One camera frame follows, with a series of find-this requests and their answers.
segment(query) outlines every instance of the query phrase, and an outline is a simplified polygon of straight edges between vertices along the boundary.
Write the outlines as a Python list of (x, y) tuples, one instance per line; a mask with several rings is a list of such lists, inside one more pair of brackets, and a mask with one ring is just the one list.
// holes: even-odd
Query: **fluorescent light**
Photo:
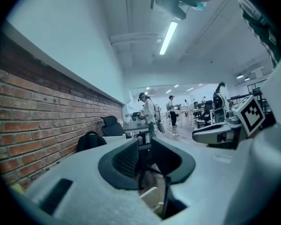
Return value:
[(163, 41), (163, 46), (161, 47), (161, 50), (159, 53), (160, 55), (165, 54), (165, 51), (167, 50), (167, 48), (169, 46), (170, 40), (172, 39), (172, 36), (176, 30), (177, 25), (178, 25), (178, 23), (176, 23), (176, 22), (170, 23), (169, 29), (167, 31), (167, 35), (165, 36), (165, 39)]

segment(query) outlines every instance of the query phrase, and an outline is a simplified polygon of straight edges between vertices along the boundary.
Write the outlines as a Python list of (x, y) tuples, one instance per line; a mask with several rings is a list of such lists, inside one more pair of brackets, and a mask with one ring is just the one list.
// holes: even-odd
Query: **desk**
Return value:
[(210, 123), (213, 124), (214, 123), (214, 119), (213, 119), (213, 113), (214, 113), (214, 109), (210, 109)]
[[(145, 122), (141, 122), (138, 124), (137, 121), (130, 121), (128, 124), (123, 124), (123, 130), (128, 133), (139, 133), (139, 132), (146, 132), (149, 131), (149, 126)], [(150, 141), (149, 133), (146, 134), (147, 142)]]
[(181, 114), (183, 113), (189, 113), (190, 114), (190, 118), (191, 118), (191, 122), (192, 122), (192, 128), (195, 127), (195, 121), (194, 119), (192, 118), (193, 116), (193, 113), (196, 113), (196, 112), (202, 112), (204, 111), (204, 108), (199, 108), (199, 109), (193, 109), (193, 110), (184, 110), (184, 111), (179, 111), (179, 116), (180, 116), (180, 124), (182, 124), (182, 118), (181, 118)]

